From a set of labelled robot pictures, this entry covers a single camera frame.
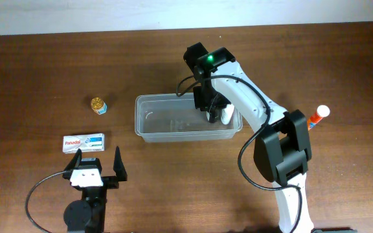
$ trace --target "gray container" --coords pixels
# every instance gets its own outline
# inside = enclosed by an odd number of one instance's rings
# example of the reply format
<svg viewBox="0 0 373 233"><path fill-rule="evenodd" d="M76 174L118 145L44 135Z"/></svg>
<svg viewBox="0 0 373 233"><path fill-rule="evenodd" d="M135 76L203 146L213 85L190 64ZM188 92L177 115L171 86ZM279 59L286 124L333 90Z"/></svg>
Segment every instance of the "gray container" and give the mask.
<svg viewBox="0 0 373 233"><path fill-rule="evenodd" d="M235 109L231 121L209 123L206 112L195 109L194 94L149 94L136 98L135 132L146 142L230 139L243 128Z"/></svg>

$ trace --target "orange glue stick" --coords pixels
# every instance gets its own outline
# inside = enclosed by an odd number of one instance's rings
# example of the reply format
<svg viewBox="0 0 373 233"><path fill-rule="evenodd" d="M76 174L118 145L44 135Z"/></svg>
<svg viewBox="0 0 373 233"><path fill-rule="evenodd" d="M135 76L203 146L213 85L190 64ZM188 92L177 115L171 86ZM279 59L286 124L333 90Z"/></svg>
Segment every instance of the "orange glue stick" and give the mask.
<svg viewBox="0 0 373 233"><path fill-rule="evenodd" d="M330 109L326 105L320 105L317 107L316 113L308 119L308 130L315 127L324 117L329 116Z"/></svg>

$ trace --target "white robotic arm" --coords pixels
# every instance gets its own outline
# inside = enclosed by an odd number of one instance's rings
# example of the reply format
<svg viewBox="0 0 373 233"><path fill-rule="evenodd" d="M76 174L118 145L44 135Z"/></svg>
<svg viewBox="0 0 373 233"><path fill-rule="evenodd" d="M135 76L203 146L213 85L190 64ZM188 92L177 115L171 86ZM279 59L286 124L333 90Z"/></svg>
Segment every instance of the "white robotic arm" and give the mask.
<svg viewBox="0 0 373 233"><path fill-rule="evenodd" d="M210 122L215 121L214 109L216 108L222 110L221 116L218 117L224 124L228 124L236 107L254 132L262 127L267 118L263 101L250 87L239 80L220 76L239 78L262 95L271 111L268 122L270 127L268 132L262 135L263 137L256 139L254 161L260 173L273 183L273 187L290 184L300 188L302 210L297 228L293 232L311 232L313 223L309 216L305 192L307 161L311 157L311 149L304 115L300 111L294 114L288 113L286 109L268 98L245 75L235 57L225 48L209 54L203 45L198 43L188 48L184 60L194 73L195 79L201 82L201 87L194 88L196 108L207 111ZM283 128L288 136L279 141L277 131L282 131ZM283 233L291 232L299 209L298 192L294 188L286 188L275 193L280 213L279 227Z"/></svg>

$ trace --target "brown wooden surface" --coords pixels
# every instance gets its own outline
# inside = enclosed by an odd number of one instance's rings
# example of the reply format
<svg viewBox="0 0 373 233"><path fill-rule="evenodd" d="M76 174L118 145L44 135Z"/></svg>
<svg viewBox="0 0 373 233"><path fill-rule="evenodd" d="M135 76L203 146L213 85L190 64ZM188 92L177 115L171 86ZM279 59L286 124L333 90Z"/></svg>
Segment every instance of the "brown wooden surface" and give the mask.
<svg viewBox="0 0 373 233"><path fill-rule="evenodd" d="M0 232L37 232L24 200L73 155L62 137L106 134L99 157L112 175L120 146L129 181L108 192L108 232L227 232L277 226L273 193L240 175L237 154L252 132L230 140L149 144L134 132L135 99L173 93L190 75L187 46L227 47L253 82L289 110L331 115L310 131L308 205L316 227L373 232L373 23L0 36ZM98 116L92 97L109 106ZM253 148L244 168L256 172ZM57 177L30 211L64 232L63 210L80 192Z"/></svg>

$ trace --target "white wall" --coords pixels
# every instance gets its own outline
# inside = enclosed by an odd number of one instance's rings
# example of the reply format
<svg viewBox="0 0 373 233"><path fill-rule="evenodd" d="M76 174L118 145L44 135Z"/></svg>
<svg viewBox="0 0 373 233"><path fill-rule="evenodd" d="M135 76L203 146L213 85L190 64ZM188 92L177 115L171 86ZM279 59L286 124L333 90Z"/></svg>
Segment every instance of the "white wall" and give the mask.
<svg viewBox="0 0 373 233"><path fill-rule="evenodd" d="M0 34L373 21L373 0L0 0Z"/></svg>

